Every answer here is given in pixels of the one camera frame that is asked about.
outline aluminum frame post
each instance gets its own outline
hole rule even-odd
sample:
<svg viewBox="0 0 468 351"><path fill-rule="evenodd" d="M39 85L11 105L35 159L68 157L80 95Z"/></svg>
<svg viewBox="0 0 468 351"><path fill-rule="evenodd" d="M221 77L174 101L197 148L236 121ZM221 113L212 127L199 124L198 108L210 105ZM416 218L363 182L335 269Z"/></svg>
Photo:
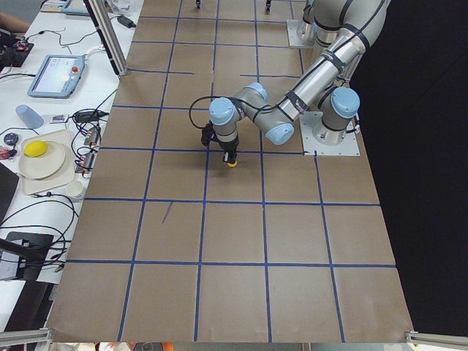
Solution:
<svg viewBox="0 0 468 351"><path fill-rule="evenodd" d="M48 328L37 331L5 331L0 333L0 347L44 341L50 343L51 340L52 332Z"/></svg>
<svg viewBox="0 0 468 351"><path fill-rule="evenodd" d="M424 334L418 333L417 331L407 331L406 336L407 342L410 344L424 344L457 350L468 350L468 338L464 336Z"/></svg>
<svg viewBox="0 0 468 351"><path fill-rule="evenodd" d="M102 0L83 0L116 75L128 73L127 61Z"/></svg>

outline metal base plate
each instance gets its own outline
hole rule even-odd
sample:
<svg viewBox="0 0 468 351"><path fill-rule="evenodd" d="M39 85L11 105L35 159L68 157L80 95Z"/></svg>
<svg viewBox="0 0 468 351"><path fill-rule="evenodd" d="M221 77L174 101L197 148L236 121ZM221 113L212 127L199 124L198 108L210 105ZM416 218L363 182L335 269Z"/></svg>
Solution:
<svg viewBox="0 0 468 351"><path fill-rule="evenodd" d="M287 20L287 38L290 41L291 48L313 48L313 42L306 42L298 37L298 28L302 24L302 20Z"/></svg>
<svg viewBox="0 0 468 351"><path fill-rule="evenodd" d="M321 112L305 112L301 117L302 145L305 155L314 156L360 156L355 133L346 134L345 139L337 146L328 146L320 143L312 134L312 127L322 118Z"/></svg>

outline person's arm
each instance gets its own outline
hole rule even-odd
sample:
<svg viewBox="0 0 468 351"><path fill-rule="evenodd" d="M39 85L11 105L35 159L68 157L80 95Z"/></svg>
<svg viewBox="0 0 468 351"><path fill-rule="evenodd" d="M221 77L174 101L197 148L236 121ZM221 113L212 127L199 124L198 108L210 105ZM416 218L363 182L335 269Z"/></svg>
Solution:
<svg viewBox="0 0 468 351"><path fill-rule="evenodd" d="M5 29L13 33L26 33L30 24L15 16L0 12L0 29Z"/></svg>

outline white desk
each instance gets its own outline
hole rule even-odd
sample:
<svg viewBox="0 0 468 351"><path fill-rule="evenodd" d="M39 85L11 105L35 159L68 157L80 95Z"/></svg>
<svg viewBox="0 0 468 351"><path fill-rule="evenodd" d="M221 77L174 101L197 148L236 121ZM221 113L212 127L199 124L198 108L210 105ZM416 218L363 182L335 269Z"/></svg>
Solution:
<svg viewBox="0 0 468 351"><path fill-rule="evenodd" d="M132 19L137 23L140 15L141 7L143 6L143 0L135 0L134 11L127 15L128 18ZM134 29L128 29L123 27L117 20L112 20L113 27L116 31L118 41L120 42L121 48L124 55L127 54L130 49L132 42ZM82 16L68 16L61 13L43 13L40 12L32 23L30 29L26 33L26 36L36 34L39 31L45 29L51 31L60 31L62 35L62 42L76 42L85 34L95 31L94 25L89 17ZM29 73L36 74L39 69L44 57L50 54L69 55L70 52L67 48L63 48L59 45L59 36L54 33L44 33L37 35L30 39L30 42L34 43L34 48L26 59L24 65L20 68L13 68L10 73ZM100 45L99 35L93 34L86 37L82 42L76 45L72 45L72 55L83 55L90 48ZM75 111L83 108L95 108L100 102L105 99L114 89L118 86L118 77L114 74L114 71L107 58L107 54L102 52L92 53L86 61L86 68L83 72L81 81L78 84L75 92L69 99L38 99L32 98L27 95L29 86L31 85L31 77L21 78L5 78L0 80L0 131L10 127L25 127L23 122L18 118L15 113L15 108L18 105L25 104L32 107L41 115L52 115L52 114L73 114ZM109 98L105 104L100 107L100 110L110 111L114 96ZM37 129L40 134L53 132L56 130L64 129L64 124L47 124L46 123ZM68 123L68 128L72 132L76 132L73 123ZM20 142L28 137L32 137L35 134L28 130L12 130L20 135ZM75 142L75 147L83 144L83 138L80 136ZM15 157L11 160L1 161L9 169L14 172L18 171L18 160L19 157ZM86 184L86 180L80 176L80 180ZM64 187L53 189L52 192L64 194ZM7 216L20 208L35 203L44 199L34 199L26 196L22 193L20 186L13 198L12 205L10 206ZM77 212L80 212L81 203L75 203ZM44 203L33 208L24 211L21 215L17 215L9 220L5 225L25 225L25 224L42 224L57 227L63 230L67 227L71 219L71 210L58 203ZM76 220L73 226L68 230L65 238L71 240L75 231ZM0 238L5 238L7 234L12 230L0 230ZM34 233L48 233L52 234L50 230L42 228L28 228L20 229L19 231L34 232ZM49 251L48 258L56 254L57 251ZM38 280L41 282L51 282L58 284L61 278L61 273L55 273L54 267L43 268ZM5 325L10 318L13 308L15 307L16 301L23 289L24 282L22 281L10 281L0 282L0 331L3 331Z"/></svg>

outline touchscreen display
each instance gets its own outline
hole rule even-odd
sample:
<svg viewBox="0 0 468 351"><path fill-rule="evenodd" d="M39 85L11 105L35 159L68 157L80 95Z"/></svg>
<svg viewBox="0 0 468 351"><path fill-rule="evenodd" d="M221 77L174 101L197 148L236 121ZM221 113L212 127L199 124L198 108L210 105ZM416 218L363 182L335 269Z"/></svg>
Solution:
<svg viewBox="0 0 468 351"><path fill-rule="evenodd" d="M68 4L67 9L86 11L86 6L85 6L83 0L72 0Z"/></svg>
<svg viewBox="0 0 468 351"><path fill-rule="evenodd" d="M34 88L36 92L60 93L69 80L76 58L51 57Z"/></svg>

